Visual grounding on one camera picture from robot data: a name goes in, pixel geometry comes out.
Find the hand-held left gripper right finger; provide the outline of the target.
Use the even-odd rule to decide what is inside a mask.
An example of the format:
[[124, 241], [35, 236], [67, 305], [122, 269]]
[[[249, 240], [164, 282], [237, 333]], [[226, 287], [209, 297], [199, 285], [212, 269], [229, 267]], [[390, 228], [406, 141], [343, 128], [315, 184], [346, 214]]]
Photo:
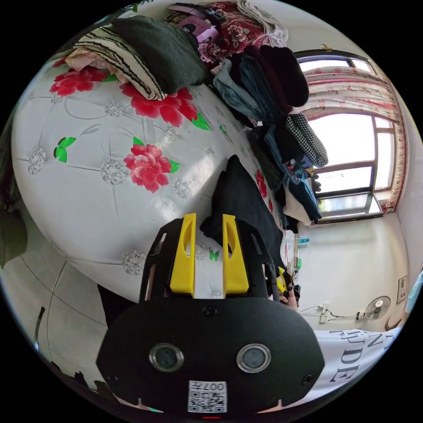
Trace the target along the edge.
[[233, 215], [222, 215], [223, 295], [244, 295], [249, 289], [241, 240]]

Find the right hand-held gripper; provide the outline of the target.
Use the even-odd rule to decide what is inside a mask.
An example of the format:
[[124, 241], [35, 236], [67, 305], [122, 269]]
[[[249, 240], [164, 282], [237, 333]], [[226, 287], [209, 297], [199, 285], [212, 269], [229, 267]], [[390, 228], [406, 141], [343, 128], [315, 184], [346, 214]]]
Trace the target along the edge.
[[[282, 267], [278, 267], [279, 277], [285, 277], [286, 270]], [[293, 291], [296, 299], [300, 299], [301, 296], [301, 287], [294, 284], [294, 279], [291, 275], [288, 275], [288, 281], [279, 279], [278, 280], [278, 290], [279, 291]]]

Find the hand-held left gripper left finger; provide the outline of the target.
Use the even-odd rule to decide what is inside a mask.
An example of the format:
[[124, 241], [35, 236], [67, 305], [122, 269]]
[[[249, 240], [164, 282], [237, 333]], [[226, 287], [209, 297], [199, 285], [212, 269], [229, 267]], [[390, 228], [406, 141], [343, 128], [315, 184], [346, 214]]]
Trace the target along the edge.
[[172, 293], [195, 294], [196, 213], [184, 215], [171, 274]]

